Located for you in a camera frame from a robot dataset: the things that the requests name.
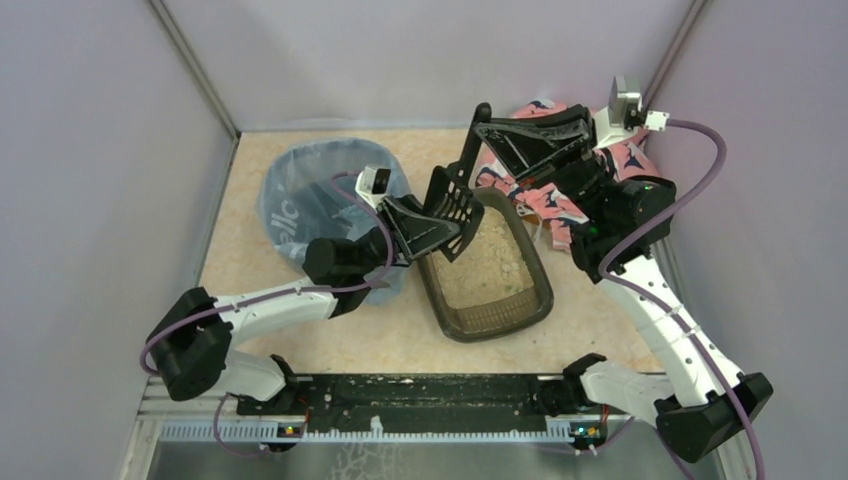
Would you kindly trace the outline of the black litter scoop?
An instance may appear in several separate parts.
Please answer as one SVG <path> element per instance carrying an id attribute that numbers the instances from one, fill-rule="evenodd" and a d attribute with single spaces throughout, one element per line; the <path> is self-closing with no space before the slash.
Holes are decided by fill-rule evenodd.
<path id="1" fill-rule="evenodd" d="M 485 207 L 470 187 L 470 177 L 482 147 L 474 128 L 492 118 L 491 105 L 482 102 L 475 107 L 458 159 L 447 166 L 433 169 L 424 202 L 427 217 L 447 221 L 458 228 L 450 240 L 438 249 L 449 262 L 454 262 L 472 243 L 485 214 Z"/>

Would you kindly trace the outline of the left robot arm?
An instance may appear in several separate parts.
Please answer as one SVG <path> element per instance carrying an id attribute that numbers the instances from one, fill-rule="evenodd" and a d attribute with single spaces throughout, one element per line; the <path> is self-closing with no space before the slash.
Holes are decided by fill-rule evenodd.
<path id="1" fill-rule="evenodd" d="M 194 399 L 218 389 L 267 402 L 291 399 L 294 374 L 279 356 L 238 350 L 253 337 L 346 315 L 397 265 L 435 249 L 451 258 L 468 246 L 484 214 L 470 192 L 443 195 L 434 208 L 412 195 L 349 198 L 376 223 L 357 240 L 317 238 L 307 250 L 304 278 L 249 294 L 214 297 L 203 287 L 185 291 L 148 336 L 140 364 L 160 377 L 169 397 Z"/>

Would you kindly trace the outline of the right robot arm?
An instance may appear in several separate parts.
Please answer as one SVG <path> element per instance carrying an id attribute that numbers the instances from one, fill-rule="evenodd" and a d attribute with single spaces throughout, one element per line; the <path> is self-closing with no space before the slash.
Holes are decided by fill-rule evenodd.
<path id="1" fill-rule="evenodd" d="M 687 193 L 656 175 L 625 176 L 605 150 L 643 130 L 683 128 L 716 147 L 707 174 Z M 591 111 L 573 105 L 525 118 L 496 118 L 478 105 L 470 133 L 523 189 L 556 188 L 578 214 L 569 229 L 574 264 L 628 313 L 662 365 L 654 378 L 588 354 L 564 371 L 579 405 L 604 404 L 652 425 L 681 460 L 695 463 L 739 433 L 757 445 L 752 422 L 772 395 L 765 375 L 745 373 L 702 331 L 652 256 L 673 216 L 699 195 L 724 164 L 723 138 L 702 124 L 640 105 Z"/>

